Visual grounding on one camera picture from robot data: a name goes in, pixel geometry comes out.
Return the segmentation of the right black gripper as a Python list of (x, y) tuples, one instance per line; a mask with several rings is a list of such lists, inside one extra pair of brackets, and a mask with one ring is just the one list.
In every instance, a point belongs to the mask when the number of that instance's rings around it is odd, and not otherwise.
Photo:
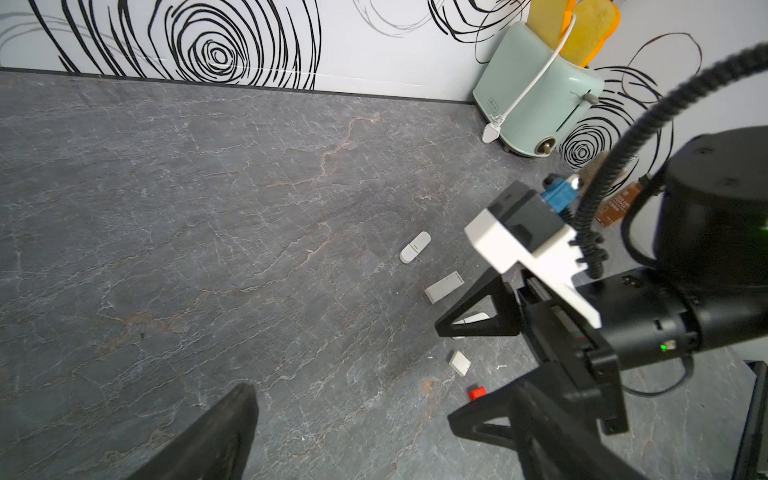
[[(472, 400), (447, 417), (459, 438), (517, 450), (526, 432), (516, 405), (518, 391), (537, 387), (572, 415), (590, 433), (617, 435), (629, 430), (618, 357), (580, 314), (532, 272), (523, 271), (516, 293), (495, 269), (489, 268), (435, 323), (440, 337), (514, 337), (522, 333), (542, 365), (485, 396)], [(453, 322), (484, 312), (489, 320), (453, 326)]]

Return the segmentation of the red usb cap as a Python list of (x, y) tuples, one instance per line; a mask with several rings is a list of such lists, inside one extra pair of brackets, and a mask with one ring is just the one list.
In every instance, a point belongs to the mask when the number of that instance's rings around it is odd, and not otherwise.
[(475, 401), (487, 394), (485, 387), (476, 387), (469, 391), (469, 398), (471, 401)]

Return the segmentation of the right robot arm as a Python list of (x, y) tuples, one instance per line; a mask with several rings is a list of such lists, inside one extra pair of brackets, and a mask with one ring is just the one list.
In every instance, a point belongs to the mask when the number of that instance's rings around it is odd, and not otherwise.
[(697, 136), (650, 177), (621, 224), (636, 268), (603, 274), (592, 223), (620, 171), (663, 126), (719, 89), (767, 69), (759, 43), (652, 106), (609, 151), (575, 216), (514, 182), (466, 227), (488, 270), (435, 325), (442, 337), (522, 336), (535, 370), (450, 414), (452, 432), (513, 450), (556, 415), (592, 435), (628, 430), (625, 370), (767, 333), (767, 129)]

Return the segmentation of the spice jar black lid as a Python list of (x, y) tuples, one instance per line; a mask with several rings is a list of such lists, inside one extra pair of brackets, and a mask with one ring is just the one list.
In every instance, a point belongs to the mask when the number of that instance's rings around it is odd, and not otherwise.
[(643, 190), (644, 185), (640, 181), (625, 186), (621, 191), (609, 200), (603, 202), (595, 216), (598, 224), (607, 228), (624, 218), (629, 211), (634, 199)]

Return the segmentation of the white usb drive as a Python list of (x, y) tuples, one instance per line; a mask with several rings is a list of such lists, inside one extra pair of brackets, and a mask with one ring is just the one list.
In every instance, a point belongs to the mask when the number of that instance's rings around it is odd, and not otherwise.
[(453, 322), (453, 326), (473, 324), (489, 320), (490, 316), (484, 312), (474, 313)]
[(420, 232), (413, 240), (405, 245), (399, 253), (399, 259), (403, 264), (409, 264), (430, 244), (431, 235), (427, 231)]
[(454, 271), (424, 290), (427, 299), (435, 304), (464, 285), (461, 275)]

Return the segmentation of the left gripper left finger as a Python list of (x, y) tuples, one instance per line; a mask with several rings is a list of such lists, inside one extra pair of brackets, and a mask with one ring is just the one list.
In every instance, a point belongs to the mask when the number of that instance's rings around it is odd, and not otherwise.
[(132, 479), (241, 479), (258, 422), (255, 387), (240, 383)]

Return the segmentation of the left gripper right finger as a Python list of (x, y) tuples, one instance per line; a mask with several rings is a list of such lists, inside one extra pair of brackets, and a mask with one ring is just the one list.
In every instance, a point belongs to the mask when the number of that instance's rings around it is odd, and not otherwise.
[(509, 417), (527, 479), (643, 477), (531, 383), (513, 390)]

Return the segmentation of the spice jar silver lid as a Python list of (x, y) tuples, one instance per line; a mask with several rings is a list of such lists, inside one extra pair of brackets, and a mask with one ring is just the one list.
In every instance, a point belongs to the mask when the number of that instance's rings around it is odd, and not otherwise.
[[(579, 188), (580, 197), (583, 197), (586, 194), (589, 186), (597, 176), (599, 170), (602, 168), (608, 155), (609, 155), (609, 152), (607, 150), (598, 153), (592, 160), (586, 163), (578, 171), (578, 176), (580, 179), (580, 188)], [(620, 171), (620, 173), (618, 174), (614, 182), (611, 184), (610, 189), (614, 188), (616, 185), (624, 181), (625, 178), (627, 177), (627, 173), (628, 173), (627, 167), (624, 167)]]

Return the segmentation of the mint green toaster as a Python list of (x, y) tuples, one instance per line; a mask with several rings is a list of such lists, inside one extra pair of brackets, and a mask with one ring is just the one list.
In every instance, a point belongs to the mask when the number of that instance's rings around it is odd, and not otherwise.
[(605, 80), (559, 55), (523, 22), (506, 29), (472, 95), (487, 120), (485, 143), (547, 157), (598, 103)]

